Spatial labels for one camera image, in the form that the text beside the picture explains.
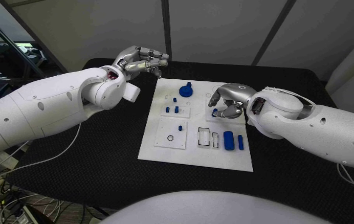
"blue cylinder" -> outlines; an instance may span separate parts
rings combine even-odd
[[[243,137],[238,135],[238,149],[243,150]]]
[[[215,109],[212,110],[212,114],[211,114],[212,117],[215,117],[215,116],[214,116],[214,112],[217,112],[217,111],[218,111],[218,109],[215,108]]]
[[[224,146],[225,150],[234,150],[234,134],[231,131],[224,132]]]
[[[182,97],[189,97],[194,94],[194,90],[192,90],[192,83],[188,82],[186,86],[182,86],[179,89],[179,94]]]

